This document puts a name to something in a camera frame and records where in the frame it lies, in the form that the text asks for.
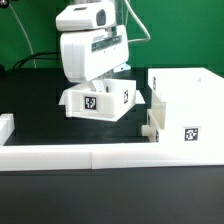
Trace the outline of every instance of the white robot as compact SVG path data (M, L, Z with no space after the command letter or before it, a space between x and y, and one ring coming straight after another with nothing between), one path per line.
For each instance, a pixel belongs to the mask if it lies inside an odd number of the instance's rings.
M128 68L125 26L117 25L115 0L76 3L57 16L56 25L63 32L65 76L80 84L65 90L59 104L67 117L117 121L136 101L135 81L111 78L114 69Z

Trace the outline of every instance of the black table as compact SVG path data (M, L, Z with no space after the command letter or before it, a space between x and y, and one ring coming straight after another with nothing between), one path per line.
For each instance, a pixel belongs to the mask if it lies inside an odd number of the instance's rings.
M137 89L147 104L111 123L65 118L57 102L71 84L61 70L8 71L0 78L0 111L14 113L16 131L6 145L145 142L139 127L150 105L146 77L144 69L120 75L138 78ZM0 223L223 221L222 166L0 172Z

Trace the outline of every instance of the white plastic box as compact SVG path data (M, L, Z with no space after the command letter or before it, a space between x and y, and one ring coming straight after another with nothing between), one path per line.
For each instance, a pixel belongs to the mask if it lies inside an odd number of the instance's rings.
M151 109L143 136L151 142L216 142L223 138L224 80L204 68L149 69Z
M136 81L104 79L106 91L96 91L101 80L78 84L63 92L60 105L65 105L66 117L117 121L135 105Z

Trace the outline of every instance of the green background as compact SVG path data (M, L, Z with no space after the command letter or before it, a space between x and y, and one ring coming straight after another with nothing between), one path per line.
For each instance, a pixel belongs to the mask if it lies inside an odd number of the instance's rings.
M69 0L11 2L33 46L34 53L59 50L55 18ZM129 64L135 67L206 67L224 74L223 0L132 0L136 14L152 39L130 45ZM129 17L129 39L144 34ZM30 55L12 10L0 9L0 64L10 69ZM37 61L37 67L60 67L60 62Z

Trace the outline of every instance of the cable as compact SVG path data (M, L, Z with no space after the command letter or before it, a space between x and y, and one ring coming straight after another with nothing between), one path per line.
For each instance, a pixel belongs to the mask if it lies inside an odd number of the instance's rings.
M134 18L134 20L136 21L136 23L140 26L140 28L142 29L142 31L145 33L146 38L144 39L134 39L134 40L128 40L128 43L134 43L134 42L146 42L149 41L151 39L150 34L148 32L148 30L146 29L146 27L144 26L144 24L141 22L141 20L138 18L138 16L135 14L135 12L133 11L133 9L131 8L128 0L124 0L124 3L128 9L128 11L130 12L130 14L132 15L132 17Z
M125 18L125 27L126 27L126 28L127 28L127 25L128 25L128 15L129 15L129 11L128 11L128 9L127 9L127 12L126 12L126 18Z
M21 21L20 21L18 15L16 14L16 12L15 12L15 10L14 10L14 8L12 7L11 4L9 4L9 7L11 8L11 10L12 10L12 12L13 12L13 15L14 15L15 18L16 18L16 21L18 22L18 24L19 24L19 26L20 26L20 28L21 28L21 30L22 30L22 32L23 32L25 38L26 38L26 41L27 41L27 44L28 44L28 46L29 46L29 49L30 49L31 54L34 54L34 53L33 53L32 45L31 45L31 43L30 43L29 37L28 37L28 35L27 35L27 33L26 33L26 30L25 30L24 27L23 27L23 24L21 23ZM34 64L34 68L36 68L37 65L36 65L36 61L35 61L35 59L33 60L33 64Z
M59 60L60 58L42 58L39 56L46 56L46 55L53 55L53 54L60 54L60 51L45 51L45 52L39 52L36 54L32 54L27 58L24 58L18 62L16 62L16 64L12 67L12 69L18 69L18 68L22 68L22 66L28 62L29 60L33 60L33 59L45 59L45 60Z

